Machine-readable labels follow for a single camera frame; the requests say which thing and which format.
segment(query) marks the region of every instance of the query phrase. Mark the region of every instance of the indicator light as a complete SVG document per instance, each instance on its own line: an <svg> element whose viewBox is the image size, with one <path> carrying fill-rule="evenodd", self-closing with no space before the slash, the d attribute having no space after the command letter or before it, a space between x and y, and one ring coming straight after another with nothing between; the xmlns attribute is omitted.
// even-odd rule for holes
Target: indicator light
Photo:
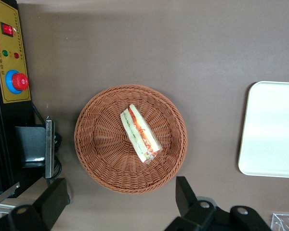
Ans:
<svg viewBox="0 0 289 231"><path fill-rule="evenodd" d="M3 51L2 51L2 54L3 54L4 56L8 56L8 55L9 55L9 53L8 53L7 50L3 50Z"/></svg>

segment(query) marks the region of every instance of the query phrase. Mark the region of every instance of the control panel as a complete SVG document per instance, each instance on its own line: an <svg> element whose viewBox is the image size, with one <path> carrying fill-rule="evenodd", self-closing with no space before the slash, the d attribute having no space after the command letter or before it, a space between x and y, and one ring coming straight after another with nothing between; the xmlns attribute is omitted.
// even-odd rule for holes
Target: control panel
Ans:
<svg viewBox="0 0 289 231"><path fill-rule="evenodd" d="M0 88L3 103L30 101L18 10L0 1Z"/></svg>

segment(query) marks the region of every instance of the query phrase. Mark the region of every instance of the wicker basket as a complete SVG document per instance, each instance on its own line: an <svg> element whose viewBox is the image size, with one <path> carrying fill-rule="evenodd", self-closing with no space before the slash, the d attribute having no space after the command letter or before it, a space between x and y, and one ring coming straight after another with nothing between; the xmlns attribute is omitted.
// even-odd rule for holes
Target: wicker basket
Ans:
<svg viewBox="0 0 289 231"><path fill-rule="evenodd" d="M132 103L163 146L162 155L148 165L137 156L120 119ZM111 87L93 97L79 115L74 139L87 173L120 193L144 193L164 185L180 169L187 149L178 109L161 93L140 85Z"/></svg>

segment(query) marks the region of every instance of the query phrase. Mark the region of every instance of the sandwich wrapper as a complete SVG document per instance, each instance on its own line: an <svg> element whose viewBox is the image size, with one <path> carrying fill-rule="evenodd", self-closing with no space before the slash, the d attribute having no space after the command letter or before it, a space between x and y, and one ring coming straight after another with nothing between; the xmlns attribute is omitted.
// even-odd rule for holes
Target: sandwich wrapper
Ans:
<svg viewBox="0 0 289 231"><path fill-rule="evenodd" d="M143 163L149 164L162 151L155 134L133 104L120 117L138 157Z"/></svg>

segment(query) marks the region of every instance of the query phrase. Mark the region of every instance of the screw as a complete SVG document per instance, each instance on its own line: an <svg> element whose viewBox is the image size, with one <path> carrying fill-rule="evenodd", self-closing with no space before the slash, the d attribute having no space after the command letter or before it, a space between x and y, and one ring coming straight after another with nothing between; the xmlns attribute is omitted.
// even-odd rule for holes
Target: screw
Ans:
<svg viewBox="0 0 289 231"><path fill-rule="evenodd" d="M27 211L27 208L26 207L22 207L22 208L18 209L16 213L17 214L22 214L22 213L24 213L26 211Z"/></svg>
<svg viewBox="0 0 289 231"><path fill-rule="evenodd" d="M205 202L205 201L200 202L200 206L203 208L210 208L210 205L208 204L208 202Z"/></svg>
<svg viewBox="0 0 289 231"><path fill-rule="evenodd" d="M245 208L239 207L237 208L237 211L242 215L247 215L248 211Z"/></svg>

